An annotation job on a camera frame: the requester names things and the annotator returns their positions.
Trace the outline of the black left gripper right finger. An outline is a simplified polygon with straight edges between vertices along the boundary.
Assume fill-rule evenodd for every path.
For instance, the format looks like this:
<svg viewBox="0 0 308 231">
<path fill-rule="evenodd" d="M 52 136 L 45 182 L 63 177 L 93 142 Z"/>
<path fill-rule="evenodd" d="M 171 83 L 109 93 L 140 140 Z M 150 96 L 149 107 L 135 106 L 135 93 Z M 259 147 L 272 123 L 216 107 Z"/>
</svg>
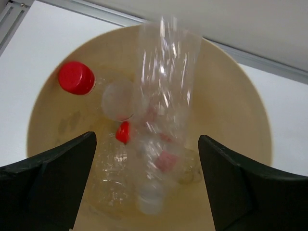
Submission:
<svg viewBox="0 0 308 231">
<path fill-rule="evenodd" d="M 307 230 L 306 176 L 264 165 L 207 135 L 198 150 L 216 230 Z"/>
</svg>

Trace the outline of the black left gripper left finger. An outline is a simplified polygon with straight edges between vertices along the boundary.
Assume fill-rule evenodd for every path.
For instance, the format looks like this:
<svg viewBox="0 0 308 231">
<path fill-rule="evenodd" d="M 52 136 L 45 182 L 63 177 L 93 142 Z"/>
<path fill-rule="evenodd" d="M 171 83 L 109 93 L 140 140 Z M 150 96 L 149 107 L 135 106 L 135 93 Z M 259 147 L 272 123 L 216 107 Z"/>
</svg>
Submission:
<svg viewBox="0 0 308 231">
<path fill-rule="evenodd" d="M 72 229 L 96 146 L 96 134 L 89 131 L 58 147 L 2 166 L 0 229 Z"/>
</svg>

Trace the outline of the small clear bottle red label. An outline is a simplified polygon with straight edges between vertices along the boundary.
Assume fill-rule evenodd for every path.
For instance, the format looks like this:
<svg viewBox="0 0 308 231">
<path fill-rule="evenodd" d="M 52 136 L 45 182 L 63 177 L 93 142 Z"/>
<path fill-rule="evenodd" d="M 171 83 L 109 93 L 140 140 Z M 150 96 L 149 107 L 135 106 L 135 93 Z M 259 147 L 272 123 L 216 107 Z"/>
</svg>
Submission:
<svg viewBox="0 0 308 231">
<path fill-rule="evenodd" d="M 128 166 L 138 180 L 143 177 L 182 185 L 201 181 L 198 153 L 184 148 L 168 136 L 137 130 L 128 121 L 121 123 L 115 136 L 125 145 Z"/>
</svg>

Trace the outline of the large clear bottle red label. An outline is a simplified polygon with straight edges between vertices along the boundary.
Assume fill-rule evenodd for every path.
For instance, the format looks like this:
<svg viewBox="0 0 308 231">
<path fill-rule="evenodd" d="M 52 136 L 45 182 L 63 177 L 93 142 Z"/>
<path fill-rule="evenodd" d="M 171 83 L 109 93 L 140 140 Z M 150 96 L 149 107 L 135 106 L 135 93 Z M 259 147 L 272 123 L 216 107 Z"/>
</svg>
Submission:
<svg viewBox="0 0 308 231">
<path fill-rule="evenodd" d="M 85 98 L 88 108 L 113 121 L 130 121 L 145 114 L 149 100 L 137 96 L 128 76 L 108 68 L 94 69 L 79 61 L 61 65 L 60 87 L 66 92 Z"/>
</svg>

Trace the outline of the long clear bottle white cap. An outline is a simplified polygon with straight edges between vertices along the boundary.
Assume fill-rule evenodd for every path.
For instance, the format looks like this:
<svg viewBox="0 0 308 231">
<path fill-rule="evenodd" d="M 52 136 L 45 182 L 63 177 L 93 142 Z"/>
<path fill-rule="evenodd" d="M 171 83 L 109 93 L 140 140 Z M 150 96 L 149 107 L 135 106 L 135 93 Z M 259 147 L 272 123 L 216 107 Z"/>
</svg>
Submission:
<svg viewBox="0 0 308 231">
<path fill-rule="evenodd" d="M 139 30 L 139 61 L 134 85 L 137 96 L 149 100 L 145 114 L 133 126 L 149 134 L 162 133 L 184 147 L 202 37 L 197 27 L 162 16 Z M 136 178 L 138 209 L 158 214 L 176 183 Z"/>
</svg>

